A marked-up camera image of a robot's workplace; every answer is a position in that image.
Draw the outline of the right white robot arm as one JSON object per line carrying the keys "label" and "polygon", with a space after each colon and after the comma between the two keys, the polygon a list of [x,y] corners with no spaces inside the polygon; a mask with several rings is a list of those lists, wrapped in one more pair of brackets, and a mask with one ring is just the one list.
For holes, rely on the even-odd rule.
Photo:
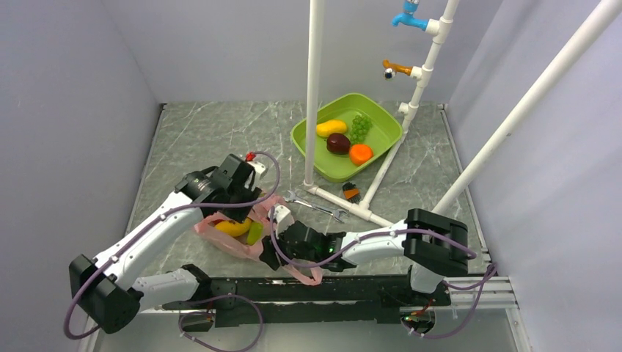
{"label": "right white robot arm", "polygon": [[411,260],[404,294],[413,304],[430,298],[446,277],[464,276],[477,254],[468,247],[467,226],[454,219],[413,208],[405,219],[364,232],[319,232],[293,220],[278,205],[268,212],[268,234],[260,261],[271,269],[286,265],[342,272],[385,258]]}

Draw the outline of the yellow fake banana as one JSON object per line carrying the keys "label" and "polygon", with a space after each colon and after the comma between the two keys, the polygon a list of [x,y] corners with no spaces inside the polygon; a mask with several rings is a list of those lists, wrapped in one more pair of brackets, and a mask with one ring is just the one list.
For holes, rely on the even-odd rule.
{"label": "yellow fake banana", "polygon": [[232,238],[240,237],[250,230],[252,225],[252,220],[250,218],[246,218],[243,222],[236,222],[233,220],[223,220],[215,224],[213,227],[223,232],[226,235],[229,235]]}

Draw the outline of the green fake pear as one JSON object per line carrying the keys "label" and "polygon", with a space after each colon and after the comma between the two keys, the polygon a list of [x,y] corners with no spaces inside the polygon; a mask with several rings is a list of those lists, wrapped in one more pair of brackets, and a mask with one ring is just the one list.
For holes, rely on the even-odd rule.
{"label": "green fake pear", "polygon": [[263,224],[253,221],[246,236],[246,244],[252,246],[263,237]]}

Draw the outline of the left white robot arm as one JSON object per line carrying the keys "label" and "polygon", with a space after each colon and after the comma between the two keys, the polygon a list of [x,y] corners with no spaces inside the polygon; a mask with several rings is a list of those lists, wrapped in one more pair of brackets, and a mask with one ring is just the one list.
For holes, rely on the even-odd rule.
{"label": "left white robot arm", "polygon": [[186,230],[209,216],[242,222],[260,200],[255,186],[267,167],[230,154],[218,166],[184,175],[164,202],[115,245],[93,258],[80,254],[69,265],[72,303],[107,334],[127,326],[139,312],[176,301],[200,308],[211,297],[211,278],[195,265],[142,276],[155,257]]}

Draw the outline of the pink plastic bag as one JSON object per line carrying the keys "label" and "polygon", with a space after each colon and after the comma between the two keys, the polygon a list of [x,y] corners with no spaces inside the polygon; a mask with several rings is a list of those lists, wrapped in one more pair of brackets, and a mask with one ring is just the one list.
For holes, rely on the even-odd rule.
{"label": "pink plastic bag", "polygon": [[221,251],[233,257],[259,262],[259,255],[262,253],[264,247],[261,241],[264,237],[269,235],[268,211],[275,205],[285,205],[284,199],[281,196],[272,195],[267,200],[254,205],[247,216],[247,218],[250,218],[252,221],[261,222],[263,224],[263,237],[252,246],[246,244],[247,233],[240,237],[232,238],[213,227],[220,221],[232,220],[220,212],[210,215],[198,224],[195,224],[194,231],[198,236],[204,238]]}

